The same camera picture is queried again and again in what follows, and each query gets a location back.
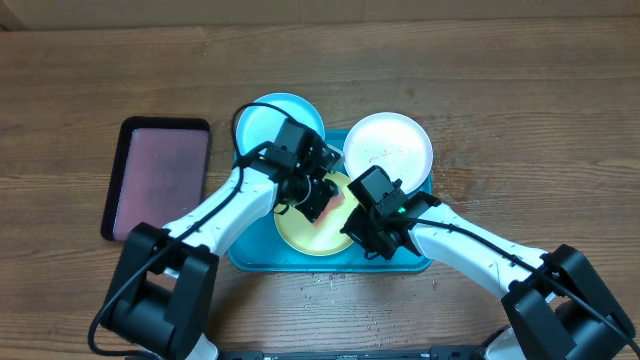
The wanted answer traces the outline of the yellow-green plate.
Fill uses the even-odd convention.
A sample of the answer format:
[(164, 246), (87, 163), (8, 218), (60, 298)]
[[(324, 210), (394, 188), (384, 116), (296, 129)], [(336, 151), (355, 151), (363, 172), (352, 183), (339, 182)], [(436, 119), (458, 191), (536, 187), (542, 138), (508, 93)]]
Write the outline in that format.
[(289, 210), (284, 215), (274, 215), (276, 228), (284, 241), (306, 255), (334, 255), (353, 244), (347, 235), (340, 233), (349, 215), (358, 206), (357, 200), (348, 189), (351, 179), (340, 172), (329, 174), (326, 179), (333, 180), (340, 187), (340, 192), (346, 195), (343, 223), (325, 222), (320, 227), (314, 227), (296, 209)]

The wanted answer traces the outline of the green and pink sponge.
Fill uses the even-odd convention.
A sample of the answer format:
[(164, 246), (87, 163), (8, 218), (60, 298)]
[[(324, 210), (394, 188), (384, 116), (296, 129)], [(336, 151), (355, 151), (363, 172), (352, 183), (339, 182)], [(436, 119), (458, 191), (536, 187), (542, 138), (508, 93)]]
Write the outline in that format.
[(320, 215), (312, 223), (314, 227), (320, 227), (325, 222), (343, 223), (345, 220), (345, 201), (346, 195), (342, 192), (330, 198), (326, 207), (321, 211)]

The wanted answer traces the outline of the teal plastic tray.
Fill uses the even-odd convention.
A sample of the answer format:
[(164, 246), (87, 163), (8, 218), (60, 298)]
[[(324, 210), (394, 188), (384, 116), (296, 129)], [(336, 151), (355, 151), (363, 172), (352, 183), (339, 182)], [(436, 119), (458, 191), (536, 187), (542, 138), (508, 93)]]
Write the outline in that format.
[(231, 262), (240, 269), (257, 272), (421, 272), (431, 260), (408, 250), (397, 250), (393, 258), (367, 260), (355, 244), (334, 255), (311, 256), (289, 246), (279, 234), (270, 213), (249, 226), (228, 250)]

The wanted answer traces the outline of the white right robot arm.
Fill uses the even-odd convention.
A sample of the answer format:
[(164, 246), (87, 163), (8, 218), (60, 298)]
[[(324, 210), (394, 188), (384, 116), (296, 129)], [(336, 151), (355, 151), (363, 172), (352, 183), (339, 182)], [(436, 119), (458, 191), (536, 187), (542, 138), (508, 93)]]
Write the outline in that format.
[(342, 231), (366, 253), (390, 258), (405, 247), (495, 295), (509, 324), (484, 346), (485, 359), (612, 359), (639, 349), (630, 318), (571, 246), (546, 252), (513, 243), (426, 193), (365, 197)]

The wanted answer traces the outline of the white plate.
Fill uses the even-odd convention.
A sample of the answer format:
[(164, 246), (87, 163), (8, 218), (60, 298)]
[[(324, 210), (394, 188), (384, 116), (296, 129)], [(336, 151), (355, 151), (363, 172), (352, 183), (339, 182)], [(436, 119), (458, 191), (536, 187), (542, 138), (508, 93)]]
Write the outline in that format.
[(343, 153), (347, 175), (355, 180), (380, 166), (405, 193), (418, 190), (430, 175), (434, 152), (426, 131), (413, 119), (380, 112), (357, 122), (346, 136)]

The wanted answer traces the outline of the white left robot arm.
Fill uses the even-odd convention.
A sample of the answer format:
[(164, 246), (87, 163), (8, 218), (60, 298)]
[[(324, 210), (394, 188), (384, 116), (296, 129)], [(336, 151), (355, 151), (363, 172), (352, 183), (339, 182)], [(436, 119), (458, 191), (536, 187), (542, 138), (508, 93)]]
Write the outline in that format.
[(342, 165), (331, 145), (264, 142), (238, 154), (228, 180), (207, 200), (162, 228), (137, 225), (122, 249), (104, 303), (87, 334), (97, 355), (99, 326), (135, 344), (127, 359), (216, 359), (207, 338), (219, 258), (257, 220), (282, 204), (315, 221), (338, 188), (326, 180)]

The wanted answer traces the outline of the light blue plate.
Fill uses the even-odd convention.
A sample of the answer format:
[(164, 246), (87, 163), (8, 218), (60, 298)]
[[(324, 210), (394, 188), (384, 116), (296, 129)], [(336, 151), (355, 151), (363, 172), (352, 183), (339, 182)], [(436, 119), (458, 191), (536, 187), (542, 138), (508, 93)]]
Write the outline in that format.
[[(325, 138), (325, 127), (317, 109), (306, 99), (291, 93), (271, 93), (256, 99), (257, 103), (271, 104), (282, 109), (294, 120), (313, 129)], [(274, 141), (285, 120), (285, 115), (264, 106), (244, 110), (236, 128), (237, 144), (241, 155), (265, 141)]]

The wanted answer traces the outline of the black tray of soapy water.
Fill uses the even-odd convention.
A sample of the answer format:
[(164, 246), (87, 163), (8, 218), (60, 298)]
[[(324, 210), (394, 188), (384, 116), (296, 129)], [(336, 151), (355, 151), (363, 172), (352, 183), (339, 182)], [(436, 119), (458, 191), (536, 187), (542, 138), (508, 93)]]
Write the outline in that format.
[(204, 199), (211, 129), (201, 118), (132, 116), (114, 154), (100, 234), (124, 241), (139, 223), (177, 220)]

